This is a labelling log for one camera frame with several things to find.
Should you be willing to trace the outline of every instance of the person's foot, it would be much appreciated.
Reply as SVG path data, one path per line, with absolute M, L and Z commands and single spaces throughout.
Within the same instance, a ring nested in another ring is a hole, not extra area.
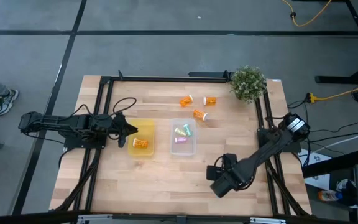
M 13 106 L 13 101 L 19 96 L 19 91 L 9 90 L 7 96 L 0 96 L 0 116 L 9 112 Z

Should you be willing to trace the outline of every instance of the wooden tabletop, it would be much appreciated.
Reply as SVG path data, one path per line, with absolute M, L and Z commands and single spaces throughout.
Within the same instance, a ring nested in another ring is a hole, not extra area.
M 93 111 L 99 76 L 85 76 L 76 108 L 87 104 Z M 280 80 L 268 80 L 272 114 L 283 116 L 287 103 Z M 229 92 L 227 83 L 179 82 L 114 82 L 110 113 L 121 98 L 133 96 L 137 104 L 125 110 L 127 120 L 143 118 L 155 121 L 155 152 L 152 157 L 132 157 L 127 145 L 118 148 L 108 140 L 102 150 L 93 195 L 92 212 L 187 214 L 187 215 L 271 215 L 266 170 L 257 169 L 254 183 L 243 191 L 230 191 L 217 198 L 206 180 L 206 166 L 224 153 L 248 157 L 258 149 L 256 129 L 259 127 L 255 104 L 246 104 Z M 194 103 L 182 108 L 180 98 L 191 94 Z M 203 106 L 202 97 L 217 97 L 216 106 Z M 121 109 L 132 101 L 123 101 Z M 264 101 L 261 98 L 265 114 Z M 170 154 L 170 120 L 193 118 L 199 109 L 209 114 L 207 122 L 197 121 L 196 154 L 191 157 Z M 56 208 L 78 182 L 84 149 L 74 149 L 62 160 L 50 208 Z M 294 198 L 311 212 L 299 161 L 290 153 L 282 153 L 285 183 Z M 85 186 L 81 208 L 85 206 Z M 282 201 L 276 186 L 279 210 Z

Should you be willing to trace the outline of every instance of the yellow bowl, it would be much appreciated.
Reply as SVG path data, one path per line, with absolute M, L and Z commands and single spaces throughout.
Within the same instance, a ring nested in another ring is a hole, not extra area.
M 133 119 L 128 121 L 130 125 L 137 127 L 138 132 L 128 136 L 128 154 L 131 156 L 152 156 L 154 154 L 155 124 L 152 119 Z M 135 148 L 134 139 L 148 141 L 147 148 Z

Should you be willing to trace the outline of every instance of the concrete floor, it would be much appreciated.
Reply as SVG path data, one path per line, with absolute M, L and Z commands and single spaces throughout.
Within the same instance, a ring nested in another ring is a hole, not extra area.
M 0 29 L 71 30 L 80 0 L 0 0 Z M 358 1 L 352 1 L 358 13 Z M 293 2 L 299 23 L 313 17 L 323 2 Z M 279 0 L 89 0 L 80 30 L 357 30 L 343 3 L 334 2 L 316 22 L 297 28 Z M 10 212 L 33 139 L 17 129 L 20 116 L 43 112 L 56 79 L 67 36 L 0 36 L 0 80 L 21 91 L 12 111 L 0 118 L 0 215 Z M 77 36 L 54 114 L 70 114 L 83 75 L 186 76 L 188 72 L 260 67 L 266 77 L 283 80 L 287 102 L 307 91 L 324 97 L 352 85 L 318 85 L 315 75 L 348 76 L 358 70 L 358 39 L 339 37 L 238 36 Z M 294 110 L 304 116 L 304 108 Z M 336 129 L 358 121 L 350 96 L 308 106 L 312 129 Z M 358 131 L 358 126 L 341 133 Z M 313 133 L 318 139 L 326 133 Z M 61 139 L 57 134 L 47 137 Z M 337 147 L 358 150 L 358 140 Z M 329 156 L 334 152 L 321 151 Z M 46 212 L 58 172 L 62 146 L 45 142 L 24 213 Z M 346 212 L 312 203 L 319 217 L 343 218 Z

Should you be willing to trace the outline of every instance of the transparent bin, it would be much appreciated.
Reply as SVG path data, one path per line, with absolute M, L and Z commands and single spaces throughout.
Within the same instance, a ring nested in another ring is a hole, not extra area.
M 185 132 L 183 125 L 188 124 L 191 130 L 191 136 L 185 136 L 186 142 L 175 143 L 175 138 L 184 137 L 175 132 L 178 128 Z M 196 121 L 193 119 L 173 119 L 171 120 L 171 154 L 176 156 L 192 156 L 196 153 Z
M 133 119 L 128 121 L 130 125 L 137 127 L 138 132 L 128 136 L 128 154 L 131 156 L 152 156 L 154 154 L 155 123 L 152 119 Z M 147 148 L 135 148 L 134 139 L 146 140 Z

